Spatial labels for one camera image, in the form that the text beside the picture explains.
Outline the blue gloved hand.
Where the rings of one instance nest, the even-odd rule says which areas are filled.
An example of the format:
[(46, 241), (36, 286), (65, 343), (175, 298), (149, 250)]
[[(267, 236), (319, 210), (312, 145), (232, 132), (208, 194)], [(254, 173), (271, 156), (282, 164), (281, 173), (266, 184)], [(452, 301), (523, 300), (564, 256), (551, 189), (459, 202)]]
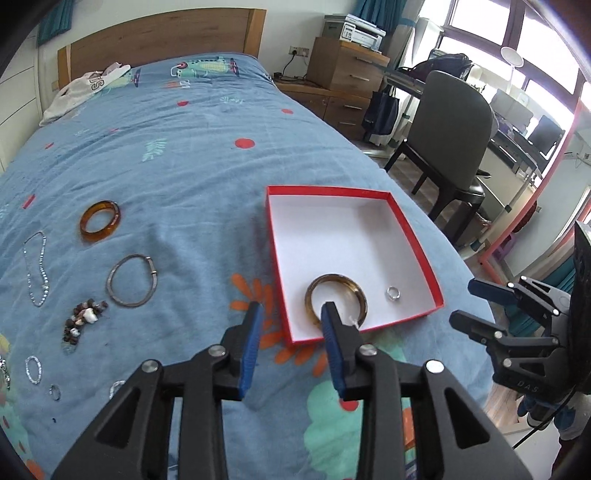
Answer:
[(590, 396), (577, 392), (563, 407), (525, 396), (519, 404), (517, 415), (525, 417), (527, 424), (537, 430), (543, 430), (546, 424), (553, 422), (561, 440), (575, 440), (590, 420)]

